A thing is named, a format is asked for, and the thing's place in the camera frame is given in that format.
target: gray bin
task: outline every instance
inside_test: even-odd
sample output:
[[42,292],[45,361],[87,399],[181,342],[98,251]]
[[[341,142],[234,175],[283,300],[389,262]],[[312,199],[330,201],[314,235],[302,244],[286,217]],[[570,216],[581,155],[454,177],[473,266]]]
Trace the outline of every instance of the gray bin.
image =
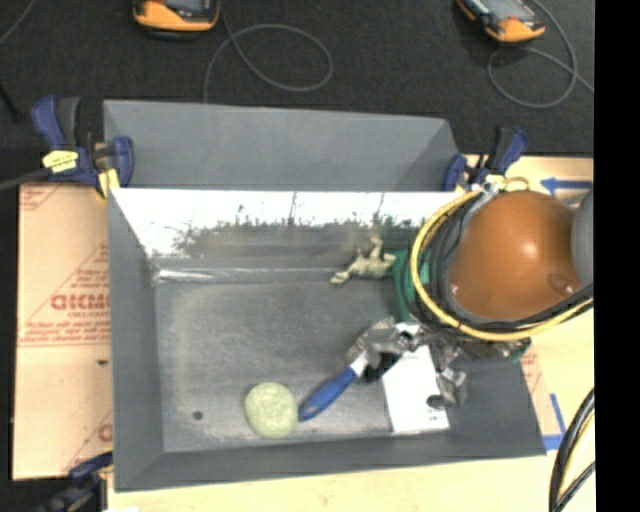
[[[382,385],[358,382],[291,436],[258,438],[242,415],[253,384],[281,382],[301,399],[343,368],[364,328],[396,312],[391,280],[328,284],[371,226],[238,227],[185,258],[147,242],[145,226],[161,222],[153,209],[123,206],[155,187],[405,190],[410,203],[439,189],[455,153],[446,122],[107,102],[105,123],[107,138],[133,139],[137,159],[131,188],[109,205],[117,490],[544,453],[521,367],[508,361],[459,361],[470,399],[445,432],[392,435]],[[380,151],[385,140],[393,144]],[[420,215],[396,220],[388,250],[406,247]]]

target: blue handle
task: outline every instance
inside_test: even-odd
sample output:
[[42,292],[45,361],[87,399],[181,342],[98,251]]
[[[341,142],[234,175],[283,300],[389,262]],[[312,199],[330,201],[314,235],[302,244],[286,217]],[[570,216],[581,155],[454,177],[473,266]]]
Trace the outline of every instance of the blue handle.
[[456,189],[456,185],[460,183],[460,177],[464,172],[464,166],[467,164],[467,159],[460,153],[456,153],[447,170],[444,172],[444,181],[442,183],[443,192],[453,192]]
[[58,121],[57,104],[56,96],[45,96],[31,109],[31,118],[36,131],[46,139],[49,149],[60,149],[67,143]]
[[133,174],[133,142],[129,137],[121,136],[113,139],[111,146],[116,153],[116,170],[120,185],[126,187]]
[[529,139],[518,128],[502,127],[498,130],[498,140],[484,166],[491,174],[504,174],[513,162],[527,149]]
[[100,471],[102,468],[113,464],[113,452],[106,452],[85,462],[82,462],[69,471],[69,478],[80,480]]
[[315,391],[301,406],[298,412],[299,421],[307,421],[314,418],[333,402],[356,381],[358,375],[351,367],[347,367],[340,375],[324,384]]

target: blue handled tool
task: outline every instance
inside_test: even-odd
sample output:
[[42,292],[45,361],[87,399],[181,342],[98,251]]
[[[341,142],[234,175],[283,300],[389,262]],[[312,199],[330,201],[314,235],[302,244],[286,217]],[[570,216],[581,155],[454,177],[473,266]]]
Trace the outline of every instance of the blue handled tool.
[[362,376],[368,363],[365,350],[342,373],[323,384],[304,401],[298,410],[298,421],[310,420],[329,407],[351,384]]
[[112,452],[107,452],[89,459],[69,471],[72,484],[56,493],[46,503],[38,505],[32,512],[75,512],[80,510],[102,487],[105,492],[105,481],[98,472],[113,464]]
[[386,358],[385,353],[395,353],[399,356],[400,333],[392,316],[379,320],[362,333],[347,352],[347,361],[352,361],[340,374],[323,384],[307,398],[298,409],[298,421],[314,418],[332,403],[334,403],[346,389],[365,372],[375,372],[375,377],[368,378],[368,382],[377,380],[386,370],[391,368],[399,359]]
[[529,145],[526,134],[511,127],[499,127],[489,156],[480,156],[475,167],[467,165],[467,159],[456,153],[444,173],[442,190],[452,192],[457,185],[481,185],[489,174],[504,176],[507,169],[522,156]]
[[119,186],[128,185],[134,167],[131,139],[116,137],[98,150],[79,146],[75,138],[79,102],[79,98],[58,99],[51,95],[39,100],[31,109],[35,128],[50,150],[43,159],[42,177],[55,182],[85,183],[104,194],[101,175],[113,169]]
[[500,127],[496,141],[483,164],[470,172],[469,184],[482,184],[489,174],[504,176],[507,169],[522,156],[529,139],[518,128]]

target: black carpet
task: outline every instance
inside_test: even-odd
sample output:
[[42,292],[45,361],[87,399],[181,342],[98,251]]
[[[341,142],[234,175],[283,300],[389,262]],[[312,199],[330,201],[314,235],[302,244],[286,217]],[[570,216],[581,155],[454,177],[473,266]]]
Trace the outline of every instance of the black carpet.
[[[228,38],[225,25],[219,23],[216,30],[189,42],[152,39],[132,21],[130,0],[36,0],[20,26],[3,40],[28,4],[4,2],[0,12],[0,83],[22,114],[14,122],[7,105],[0,103],[2,179],[37,165],[37,148],[43,141],[28,112],[41,97],[82,97],[79,131],[92,132],[98,139],[105,98],[204,101],[207,67]],[[570,41],[580,77],[593,86],[595,0],[545,0],[544,7]],[[209,102],[441,117],[451,124],[464,153],[487,151],[495,128],[511,125],[529,136],[530,154],[593,156],[593,95],[577,82],[552,108],[523,107],[506,99],[492,85],[486,68],[495,44],[469,23],[453,0],[223,0],[223,11],[236,32],[270,23],[312,34],[331,53],[334,69],[318,90],[288,92],[256,77],[228,46],[209,76]],[[547,32],[528,47],[570,65],[559,33],[542,13],[541,19]],[[261,31],[241,36],[238,43],[259,69],[285,84],[306,86],[325,77],[325,55],[303,37]],[[502,49],[493,62],[495,79],[522,101],[555,102],[570,83],[564,69],[522,49]],[[0,201],[0,512],[5,512],[29,509],[66,482],[7,483],[15,342],[15,192],[1,192]]]

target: brush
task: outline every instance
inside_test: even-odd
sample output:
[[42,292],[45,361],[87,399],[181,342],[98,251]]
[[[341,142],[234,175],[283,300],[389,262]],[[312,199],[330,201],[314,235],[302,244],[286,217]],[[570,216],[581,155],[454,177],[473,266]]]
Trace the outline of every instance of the brush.
[[369,366],[369,350],[366,343],[369,334],[378,329],[388,329],[395,325],[393,317],[376,322],[361,334],[347,351],[347,361],[351,361],[340,374],[315,390],[298,410],[298,421],[315,418],[334,403],[347,388],[364,374]]

